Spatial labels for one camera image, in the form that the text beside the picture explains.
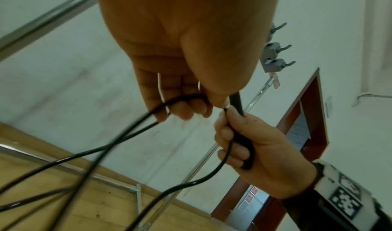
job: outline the door frame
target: door frame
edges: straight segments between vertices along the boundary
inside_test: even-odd
[[[313,161],[321,157],[329,143],[325,127],[319,68],[309,79],[305,87],[276,126],[282,133],[287,134],[299,117],[301,113],[300,102],[302,104],[302,109],[311,137],[311,139],[306,142],[301,153],[306,159]],[[211,217],[225,222],[225,220],[229,217],[231,210],[235,208],[249,186],[249,184],[238,178],[218,206],[214,209]],[[254,218],[252,226],[263,231],[275,231],[284,216],[285,211],[279,204],[278,200],[269,197],[262,209]]]

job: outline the black sleeve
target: black sleeve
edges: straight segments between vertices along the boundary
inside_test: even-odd
[[[281,200],[282,206],[301,231],[356,231],[357,229],[354,226],[345,222],[341,214],[313,189],[314,185],[323,176],[323,165],[314,165],[318,171],[314,183],[300,195]],[[371,231],[392,231],[389,217],[381,210],[381,206],[376,201],[375,207],[380,219]]]

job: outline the black wire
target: black wire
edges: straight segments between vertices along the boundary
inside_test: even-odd
[[[36,202],[36,201],[51,197],[53,195],[57,195],[59,193],[67,193],[67,192],[70,192],[71,190],[72,190],[72,187],[65,187],[65,188],[49,191],[46,193],[42,193],[40,195],[36,195],[36,196],[30,197],[30,198],[25,198],[25,199],[17,201],[17,202],[6,204],[3,206],[0,206],[0,213],[7,211],[7,210],[10,210],[10,209],[21,207],[23,205],[30,204],[32,202]]]
[[[166,106],[170,106],[170,105],[175,104],[175,103],[177,103],[179,101],[189,101],[189,100],[192,100],[192,99],[195,99],[195,98],[201,98],[201,99],[207,101],[206,96],[201,95],[201,94],[193,94],[193,95],[188,95],[188,96],[181,96],[181,97],[169,100],[169,101],[167,101],[165,103],[162,103],[161,105],[157,106],[151,112],[148,112],[148,113],[144,114],[142,117],[140,117],[138,120],[136,120],[133,124],[129,125],[122,133],[120,133],[120,135],[118,135],[115,139],[113,139],[113,141],[111,143],[109,143],[107,145],[107,147],[104,149],[104,151],[102,151],[101,154],[99,154],[99,156],[92,163],[90,168],[88,168],[86,170],[86,172],[82,176],[81,180],[76,184],[75,190],[71,193],[70,197],[68,198],[68,200],[64,204],[63,208],[59,211],[59,213],[55,217],[55,219],[52,222],[52,224],[50,225],[48,231],[54,231],[56,226],[62,220],[64,214],[67,213],[68,208],[71,206],[72,202],[74,201],[76,196],[79,194],[80,190],[83,188],[83,186],[85,185],[87,180],[90,178],[90,175],[98,167],[98,165],[101,163],[101,161],[103,161],[103,159],[116,147],[116,145],[118,145],[120,143],[120,141],[122,141],[124,139],[124,137],[129,132],[134,130],[137,126],[139,126],[141,123],[143,123],[147,118],[149,118],[153,114],[156,114],[157,112],[161,111],[162,109],[165,109]]]
[[[195,181],[191,181],[185,184],[179,184],[176,185],[170,189],[167,189],[166,191],[162,192],[158,197],[156,197],[154,200],[152,200],[145,208],[144,210],[137,216],[137,218],[132,222],[132,224],[127,227],[127,229],[125,231],[133,231],[134,229],[136,229],[139,225],[139,223],[143,220],[143,218],[148,214],[148,212],[150,212],[152,210],[152,208],[154,208],[154,206],[159,203],[159,201],[161,201],[162,199],[164,199],[165,197],[167,197],[168,195],[170,195],[171,193],[174,193],[176,191],[188,188],[188,187],[192,187],[201,183],[204,183],[205,181],[209,180],[210,178],[214,177],[215,174],[217,174],[219,172],[219,170],[223,167],[223,165],[227,162],[227,159],[230,156],[230,152],[232,150],[232,141],[230,141],[229,143],[229,147],[227,149],[226,155],[224,157],[224,159],[220,162],[220,164],[207,176],[200,178],[198,180]]]
[[[11,222],[10,224],[8,224],[7,226],[5,226],[1,231],[9,231],[11,228],[15,227],[16,225],[18,225],[20,222],[24,221],[26,218],[28,218],[29,216],[33,215],[34,213],[36,213],[37,211],[45,208],[47,205],[53,203],[54,201],[57,201],[58,199],[62,198],[63,196],[65,196],[67,194],[63,193],[59,196],[56,196],[40,205],[38,205],[37,207],[35,207],[34,209],[32,209],[31,211],[27,212],[26,214],[20,216],[18,219],[16,219],[15,221]]]
[[[151,129],[154,126],[156,126],[157,124],[159,124],[159,123],[158,122],[152,123],[152,124],[144,127],[143,129],[140,129],[140,130],[138,130],[138,131],[136,131],[136,132],[134,132],[132,134],[129,134],[126,137],[124,137],[119,143],[125,142],[125,141],[127,141],[127,140],[129,140],[131,138],[134,138],[135,136],[140,135],[141,133]],[[32,176],[42,172],[42,171],[45,171],[46,169],[52,168],[54,166],[60,165],[62,163],[68,162],[70,160],[78,159],[80,157],[84,157],[84,156],[87,156],[87,155],[90,155],[90,154],[93,154],[93,153],[104,151],[107,147],[108,147],[108,145],[105,145],[105,146],[102,146],[102,147],[99,147],[99,148],[96,148],[96,149],[91,149],[91,150],[88,150],[88,151],[77,153],[77,154],[74,154],[74,155],[69,156],[67,158],[63,158],[63,159],[60,159],[60,160],[57,160],[57,161],[53,161],[53,162],[45,164],[45,165],[43,165],[43,166],[41,166],[41,167],[39,167],[37,169],[34,169],[34,170],[32,170],[32,171],[30,171],[30,172],[28,172],[28,173],[26,173],[26,174],[16,178],[16,179],[14,179],[13,181],[8,183],[7,185],[3,186],[0,189],[0,196],[2,194],[4,194],[7,190],[9,190],[10,188],[16,186],[17,184],[21,183],[22,181],[24,181],[24,180],[26,180],[26,179],[28,179],[28,178],[30,178],[30,177],[32,177]]]

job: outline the black and white pattern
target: black and white pattern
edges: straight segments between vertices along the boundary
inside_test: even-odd
[[[350,220],[354,219],[362,204],[350,195],[343,187],[338,187],[330,196],[332,204],[343,212]]]
[[[361,188],[342,173],[339,174],[339,183],[354,195],[354,197],[361,200]]]

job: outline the hand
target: hand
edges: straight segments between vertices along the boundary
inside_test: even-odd
[[[148,110],[203,93],[169,111],[182,119],[224,107],[249,81],[277,0],[98,0],[105,23],[133,62]],[[155,115],[159,122],[166,111]]]
[[[234,137],[233,129],[252,140],[255,157],[252,169],[240,167],[249,158],[247,148],[233,143],[227,161],[247,182],[278,199],[298,195],[312,184],[316,178],[316,168],[307,161],[286,137],[275,127],[250,114],[242,117],[233,107],[221,113],[215,123],[215,140],[223,148],[218,152],[222,160],[229,141]]]

